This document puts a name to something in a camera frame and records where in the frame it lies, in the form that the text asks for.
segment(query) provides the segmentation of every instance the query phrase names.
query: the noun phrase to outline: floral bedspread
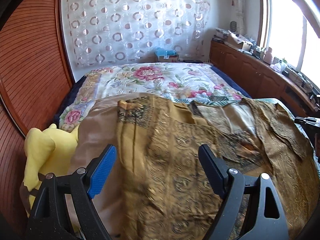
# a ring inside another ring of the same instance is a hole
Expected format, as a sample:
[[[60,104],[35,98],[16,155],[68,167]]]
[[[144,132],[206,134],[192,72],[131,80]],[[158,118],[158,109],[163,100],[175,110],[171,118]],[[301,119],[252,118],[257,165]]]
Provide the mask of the floral bedspread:
[[[72,131],[87,116],[96,100],[124,93],[149,92],[172,98],[224,96],[241,100],[207,64],[143,63],[97,69],[87,74],[75,101],[60,116],[59,128]]]

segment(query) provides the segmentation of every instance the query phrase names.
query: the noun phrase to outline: wooden cabinet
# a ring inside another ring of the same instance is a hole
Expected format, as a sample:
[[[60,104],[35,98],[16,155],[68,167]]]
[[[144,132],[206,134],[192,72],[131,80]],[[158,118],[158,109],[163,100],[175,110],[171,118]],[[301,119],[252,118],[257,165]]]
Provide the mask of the wooden cabinet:
[[[252,98],[258,98],[258,89],[263,75],[258,66],[250,61],[243,61],[238,85],[243,88]]]
[[[240,73],[242,64],[239,64],[240,58],[232,52],[225,52],[224,66],[221,70],[228,76],[233,77],[233,81],[238,83],[240,81]]]
[[[285,82],[271,69],[262,69],[262,80],[258,89],[259,98],[280,98]]]
[[[221,48],[220,44],[217,44],[216,42],[213,43],[210,48],[211,63],[214,64],[215,67],[222,70],[222,67],[224,65],[224,59],[225,59],[225,52]]]
[[[261,60],[212,41],[210,61],[252,98],[277,98],[299,116],[315,116],[314,105],[308,96],[291,80],[274,72]],[[292,90],[291,94],[288,94],[288,88]]]

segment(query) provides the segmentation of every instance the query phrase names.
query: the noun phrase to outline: cardboard box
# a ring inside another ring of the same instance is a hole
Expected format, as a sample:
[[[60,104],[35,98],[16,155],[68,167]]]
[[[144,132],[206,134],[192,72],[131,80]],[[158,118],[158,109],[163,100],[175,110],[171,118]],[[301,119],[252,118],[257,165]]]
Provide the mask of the cardboard box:
[[[178,62],[178,55],[175,56],[169,56],[169,58],[164,58],[164,56],[158,57],[158,62]]]
[[[238,37],[229,31],[229,36],[227,39],[227,43],[236,47],[238,49],[243,49],[245,51],[250,51],[251,46],[253,45],[250,41],[248,41],[244,36],[239,35]]]

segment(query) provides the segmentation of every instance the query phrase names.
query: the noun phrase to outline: stuffed toy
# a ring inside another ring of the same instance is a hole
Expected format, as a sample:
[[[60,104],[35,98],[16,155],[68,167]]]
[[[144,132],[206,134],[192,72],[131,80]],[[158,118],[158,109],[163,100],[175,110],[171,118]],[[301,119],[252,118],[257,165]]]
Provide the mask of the stuffed toy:
[[[28,215],[46,174],[67,174],[77,144],[78,127],[71,133],[57,129],[55,124],[44,131],[30,129],[24,141],[27,163],[20,187],[20,197]]]

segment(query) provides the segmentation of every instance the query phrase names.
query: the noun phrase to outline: blue plastic bag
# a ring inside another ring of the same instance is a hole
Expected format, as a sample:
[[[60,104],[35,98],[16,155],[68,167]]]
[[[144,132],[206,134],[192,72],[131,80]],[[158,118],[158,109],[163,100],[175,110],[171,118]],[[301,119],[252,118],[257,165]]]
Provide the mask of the blue plastic bag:
[[[177,56],[177,52],[175,50],[166,50],[160,47],[155,47],[154,49],[155,54],[157,57],[163,56],[165,59],[168,59],[169,56]]]

